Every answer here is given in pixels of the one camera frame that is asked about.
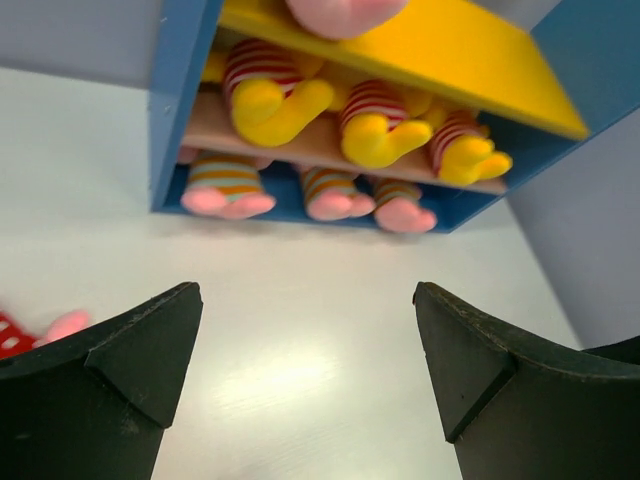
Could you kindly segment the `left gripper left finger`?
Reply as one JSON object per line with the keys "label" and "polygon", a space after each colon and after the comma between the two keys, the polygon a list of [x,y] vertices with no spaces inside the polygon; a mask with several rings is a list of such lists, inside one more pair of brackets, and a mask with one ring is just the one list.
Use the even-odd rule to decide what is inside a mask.
{"label": "left gripper left finger", "polygon": [[184,282],[44,345],[3,316],[2,478],[151,478],[202,310]]}

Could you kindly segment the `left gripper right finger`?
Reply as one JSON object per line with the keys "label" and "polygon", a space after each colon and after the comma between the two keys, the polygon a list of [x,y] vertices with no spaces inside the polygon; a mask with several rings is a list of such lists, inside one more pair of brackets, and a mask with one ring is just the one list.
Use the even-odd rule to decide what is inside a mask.
{"label": "left gripper right finger", "polygon": [[635,479],[639,341],[571,349],[421,282],[413,304],[466,479]]}

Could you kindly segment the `pink frog plush striped shirt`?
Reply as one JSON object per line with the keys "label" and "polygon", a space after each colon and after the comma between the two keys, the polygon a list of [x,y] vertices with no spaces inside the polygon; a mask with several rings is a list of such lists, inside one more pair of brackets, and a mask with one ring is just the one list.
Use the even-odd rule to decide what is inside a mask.
{"label": "pink frog plush striped shirt", "polygon": [[181,147],[178,164],[189,167],[180,203],[189,212],[242,220],[273,209],[276,199],[262,184],[260,171],[271,159]]}

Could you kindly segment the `yellow bear plush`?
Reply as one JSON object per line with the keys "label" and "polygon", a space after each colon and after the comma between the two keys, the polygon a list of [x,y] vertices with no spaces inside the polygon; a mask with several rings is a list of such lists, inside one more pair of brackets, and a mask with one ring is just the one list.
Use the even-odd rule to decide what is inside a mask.
{"label": "yellow bear plush", "polygon": [[456,186],[500,177],[513,166],[512,158],[495,148],[488,127],[465,109],[445,117],[427,144],[427,154],[435,176]]}
{"label": "yellow bear plush", "polygon": [[422,115],[433,101],[430,92],[380,79],[351,86],[338,112],[342,154],[368,169],[394,164],[432,138],[434,128]]}
{"label": "yellow bear plush", "polygon": [[238,135],[271,148],[291,142],[334,100],[334,87],[305,66],[280,46],[245,38],[211,50],[202,80],[220,86]]}

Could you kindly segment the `pink plush striped body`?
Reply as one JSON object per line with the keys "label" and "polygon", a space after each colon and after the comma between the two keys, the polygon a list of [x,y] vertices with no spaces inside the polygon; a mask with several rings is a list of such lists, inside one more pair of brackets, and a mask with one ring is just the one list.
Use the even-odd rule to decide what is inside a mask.
{"label": "pink plush striped body", "polygon": [[313,220],[360,218],[375,209],[374,199],[357,188],[355,173],[302,165],[296,166],[296,171],[306,214]]}

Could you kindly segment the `pink pig plush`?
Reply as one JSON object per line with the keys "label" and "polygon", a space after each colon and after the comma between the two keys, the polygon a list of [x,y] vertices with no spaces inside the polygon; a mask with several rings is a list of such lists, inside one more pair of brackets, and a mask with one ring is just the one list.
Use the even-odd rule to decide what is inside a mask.
{"label": "pink pig plush", "polygon": [[362,35],[398,15],[407,0],[287,0],[295,20],[307,31],[330,40]]}

